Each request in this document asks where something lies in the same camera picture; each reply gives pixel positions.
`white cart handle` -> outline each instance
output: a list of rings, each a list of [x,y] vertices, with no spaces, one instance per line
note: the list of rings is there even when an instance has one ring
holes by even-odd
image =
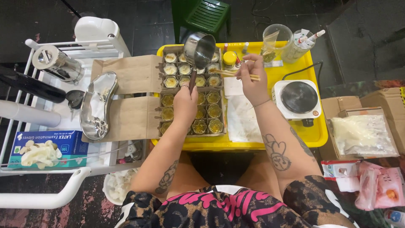
[[[84,178],[89,174],[89,167],[76,170],[66,186],[57,194],[1,193],[0,208],[55,209],[64,206],[73,199]]]

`wooden handle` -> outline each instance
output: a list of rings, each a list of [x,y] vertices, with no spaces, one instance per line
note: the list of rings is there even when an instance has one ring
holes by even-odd
[[[188,88],[190,89],[190,95],[193,92],[193,88],[196,85],[197,70],[194,68],[191,72],[190,84]]]

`forearm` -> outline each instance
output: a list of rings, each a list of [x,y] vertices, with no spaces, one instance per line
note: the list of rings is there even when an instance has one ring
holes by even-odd
[[[282,194],[285,186],[294,180],[321,175],[311,151],[273,102],[256,107],[255,112]]]
[[[173,122],[131,180],[132,191],[166,197],[173,180],[187,128]]]

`arm tattoo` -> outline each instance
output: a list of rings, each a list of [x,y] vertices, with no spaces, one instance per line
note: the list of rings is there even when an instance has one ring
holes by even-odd
[[[167,189],[170,187],[173,181],[173,177],[175,176],[176,168],[177,165],[179,164],[179,160],[177,159],[175,162],[173,162],[173,165],[169,167],[166,172],[164,172],[164,175],[162,179],[159,182],[159,187],[155,189],[155,192],[157,194],[163,194],[167,191]]]
[[[301,139],[301,137],[298,136],[296,131],[292,127],[290,127],[290,130],[291,130],[291,133],[297,138],[298,142],[301,144],[301,147],[304,149],[304,152],[306,154],[308,154],[308,156],[313,157],[311,150],[307,147],[307,145],[304,143],[304,141]]]
[[[266,150],[270,152],[269,157],[273,162],[274,168],[278,171],[288,170],[291,166],[291,162],[288,157],[284,156],[286,143],[277,142],[272,134],[267,134],[262,137]]]

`stainless steel saucepan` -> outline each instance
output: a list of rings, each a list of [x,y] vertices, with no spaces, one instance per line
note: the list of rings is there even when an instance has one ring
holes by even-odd
[[[192,65],[190,94],[196,84],[197,69],[202,70],[211,62],[215,53],[215,38],[203,32],[191,34],[184,44],[184,57]]]

